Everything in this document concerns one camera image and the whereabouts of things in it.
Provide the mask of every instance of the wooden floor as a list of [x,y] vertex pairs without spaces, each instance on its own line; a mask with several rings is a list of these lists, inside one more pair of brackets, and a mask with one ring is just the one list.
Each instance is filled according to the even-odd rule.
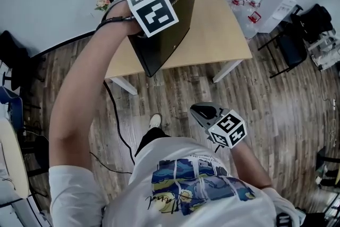
[[[150,116],[161,113],[167,134],[192,137],[211,147],[189,108],[197,102],[214,101],[234,109],[246,120],[247,141],[268,170],[277,191],[308,212],[323,211],[335,194],[315,185],[316,153],[326,145],[327,155],[340,156],[336,143],[339,108],[333,111],[329,101],[322,99],[320,72],[309,58],[291,72],[270,79],[270,73],[275,71],[270,55],[266,49],[257,51],[269,38],[269,35],[257,35],[250,42],[253,59],[243,61],[216,84],[211,79],[219,71],[220,63],[158,71],[152,78],[144,73],[131,75],[128,80],[137,88],[137,96],[108,81],[117,103],[122,136],[135,152],[147,131]],[[46,80],[33,84],[31,102],[40,105],[42,110],[32,110],[25,120],[27,124],[40,125],[47,137],[58,90],[88,40],[46,54],[46,61],[41,65],[39,73]],[[282,68],[281,54],[273,51]],[[322,72],[322,77],[324,98],[336,96],[340,103],[340,83],[335,69]],[[91,151],[109,167],[132,171],[129,152],[118,139],[112,102],[104,87],[89,139]],[[219,149],[218,155],[236,175],[229,151]],[[114,199],[127,185],[129,174],[109,172],[92,159],[96,179],[107,200]],[[27,158],[26,162],[28,169],[37,167],[33,157]],[[49,194],[47,174],[32,177],[30,181],[38,192]],[[43,209],[48,209],[48,198],[38,196],[38,200]]]

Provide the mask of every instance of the graphic print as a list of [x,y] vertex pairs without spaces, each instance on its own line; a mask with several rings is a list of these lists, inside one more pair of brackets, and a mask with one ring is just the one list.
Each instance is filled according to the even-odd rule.
[[180,211],[185,216],[210,201],[233,196],[241,201],[255,198],[245,183],[228,177],[221,163],[206,155],[160,161],[151,183],[148,209],[152,205],[161,213]]

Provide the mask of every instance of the wrist strap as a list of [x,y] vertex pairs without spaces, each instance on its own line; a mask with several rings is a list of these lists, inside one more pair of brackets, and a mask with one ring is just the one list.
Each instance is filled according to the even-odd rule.
[[96,28],[96,31],[100,29],[102,26],[109,24],[109,23],[114,23],[114,22],[123,22],[123,21],[132,21],[134,19],[134,16],[129,16],[129,17],[112,17],[110,19],[106,19],[102,21],[98,27]]

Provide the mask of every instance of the hand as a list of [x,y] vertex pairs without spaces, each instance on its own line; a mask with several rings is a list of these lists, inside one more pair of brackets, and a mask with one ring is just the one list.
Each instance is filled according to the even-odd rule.
[[[106,19],[112,18],[112,17],[127,17],[131,16],[132,13],[130,11],[129,5],[127,1],[122,1],[116,4],[108,13],[106,16]],[[133,35],[138,32],[140,32],[142,29],[139,26],[138,22],[136,20],[133,21],[125,21],[122,22],[122,24],[126,27],[126,35]]]

